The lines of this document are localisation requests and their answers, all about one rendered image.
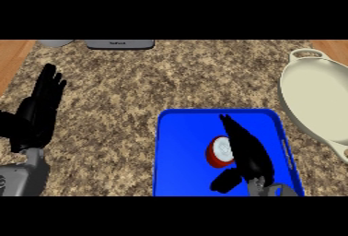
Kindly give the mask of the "grey round object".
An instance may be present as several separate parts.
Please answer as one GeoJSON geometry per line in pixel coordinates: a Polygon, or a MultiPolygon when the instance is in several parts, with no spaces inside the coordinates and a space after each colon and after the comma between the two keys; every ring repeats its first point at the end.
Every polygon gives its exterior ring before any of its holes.
{"type": "Polygon", "coordinates": [[[70,42],[72,42],[72,40],[39,40],[39,44],[44,47],[51,47],[51,48],[61,47],[63,45],[69,44],[70,42]]]}

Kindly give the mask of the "cream oval pot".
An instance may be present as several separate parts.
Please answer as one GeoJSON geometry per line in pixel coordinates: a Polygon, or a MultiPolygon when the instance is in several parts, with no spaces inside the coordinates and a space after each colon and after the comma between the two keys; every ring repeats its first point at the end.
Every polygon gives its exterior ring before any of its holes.
{"type": "Polygon", "coordinates": [[[348,66],[315,49],[293,50],[277,94],[290,121],[348,163],[348,66]]]}

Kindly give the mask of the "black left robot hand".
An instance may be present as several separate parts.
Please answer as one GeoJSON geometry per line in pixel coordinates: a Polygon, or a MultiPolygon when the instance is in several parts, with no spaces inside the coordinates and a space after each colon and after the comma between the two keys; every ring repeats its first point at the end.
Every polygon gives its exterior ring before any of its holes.
{"type": "Polygon", "coordinates": [[[66,86],[56,66],[45,64],[30,95],[23,98],[16,113],[0,110],[0,137],[8,139],[10,151],[44,148],[54,132],[60,97],[66,86]]]}

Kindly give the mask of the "blue rectangular tray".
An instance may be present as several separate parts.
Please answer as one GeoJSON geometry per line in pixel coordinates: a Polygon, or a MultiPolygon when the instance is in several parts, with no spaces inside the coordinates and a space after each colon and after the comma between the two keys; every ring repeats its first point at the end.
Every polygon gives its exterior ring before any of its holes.
{"type": "Polygon", "coordinates": [[[286,132],[269,109],[166,109],[157,116],[151,194],[154,196],[218,196],[209,189],[221,170],[204,158],[215,137],[225,134],[218,119],[227,114],[260,141],[269,154],[274,181],[305,194],[290,154],[286,132]]]}

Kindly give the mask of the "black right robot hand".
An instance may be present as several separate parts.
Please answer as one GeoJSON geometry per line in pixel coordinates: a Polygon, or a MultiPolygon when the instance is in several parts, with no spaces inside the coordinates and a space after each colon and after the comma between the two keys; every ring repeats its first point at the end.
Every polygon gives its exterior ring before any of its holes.
{"type": "Polygon", "coordinates": [[[249,196],[265,195],[274,181],[269,154],[258,138],[228,114],[218,116],[230,141],[235,167],[222,171],[210,182],[210,190],[227,194],[241,183],[247,184],[249,196]]]}

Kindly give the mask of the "grey flat appliance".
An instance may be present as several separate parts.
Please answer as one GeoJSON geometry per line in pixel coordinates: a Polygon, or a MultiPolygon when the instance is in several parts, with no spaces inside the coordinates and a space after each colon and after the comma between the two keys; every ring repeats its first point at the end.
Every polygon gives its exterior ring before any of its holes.
{"type": "Polygon", "coordinates": [[[95,50],[145,50],[154,40],[85,40],[86,47],[95,50]]]}

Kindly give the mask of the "red can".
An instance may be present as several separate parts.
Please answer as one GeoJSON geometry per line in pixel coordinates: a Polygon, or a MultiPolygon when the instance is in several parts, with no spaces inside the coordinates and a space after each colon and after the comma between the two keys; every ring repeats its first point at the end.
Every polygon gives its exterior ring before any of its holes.
{"type": "Polygon", "coordinates": [[[234,162],[234,155],[227,136],[216,136],[204,150],[206,162],[213,168],[222,168],[234,162]]]}

